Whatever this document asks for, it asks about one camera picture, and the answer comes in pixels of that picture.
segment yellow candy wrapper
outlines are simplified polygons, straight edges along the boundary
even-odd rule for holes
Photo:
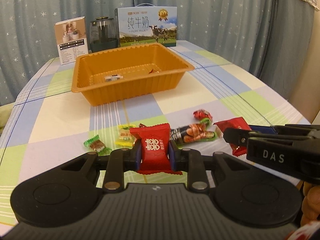
[[[132,147],[135,138],[130,133],[130,128],[136,127],[132,124],[118,125],[119,138],[115,141],[116,145]]]

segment transparent container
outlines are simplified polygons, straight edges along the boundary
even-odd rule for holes
[[[193,69],[159,43],[121,47],[77,57],[71,91],[82,93],[92,106],[103,105],[173,89]]]
[[[116,21],[109,17],[100,17],[90,22],[90,47],[92,52],[118,47]]]

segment plaid tablecloth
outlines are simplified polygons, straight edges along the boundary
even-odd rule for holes
[[[17,223],[10,194],[18,183],[87,152],[83,142],[97,133],[108,147],[117,148],[119,124],[169,122],[175,128],[195,122],[193,111],[200,108],[209,111],[214,122],[243,116],[255,125],[309,123],[271,88],[222,57],[187,41],[179,41],[171,49],[195,66],[176,89],[97,107],[90,106],[82,94],[70,91],[74,63],[60,65],[59,58],[54,58],[37,72],[19,94],[0,138],[0,235]],[[190,147],[203,155],[214,151],[231,154],[223,140]],[[125,174],[125,182],[186,180],[185,173]]]

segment green candy wrapper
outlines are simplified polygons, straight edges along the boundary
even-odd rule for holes
[[[90,148],[91,150],[97,152],[99,156],[109,155],[112,151],[112,149],[106,147],[106,145],[102,141],[100,141],[98,134],[91,139],[86,140],[83,144],[87,148]]]

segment blue curtain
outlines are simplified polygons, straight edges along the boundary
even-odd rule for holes
[[[297,58],[294,71],[299,73],[306,51],[302,46],[308,44],[313,24],[309,20],[314,13],[313,7],[301,0],[0,0],[0,105],[15,101],[37,70],[58,56],[53,30],[56,22],[84,15],[88,27],[96,17],[113,16],[114,8],[140,3],[177,6],[178,39],[239,65],[283,96],[291,90],[296,76],[289,75],[281,85],[284,89],[278,86],[292,71],[289,63],[281,61],[292,51],[293,40],[288,35],[305,30],[294,40],[292,60]],[[288,19],[281,27],[277,11],[287,8],[297,13],[286,14]],[[276,53],[272,48],[279,33],[286,57],[278,52],[275,62],[271,60]]]

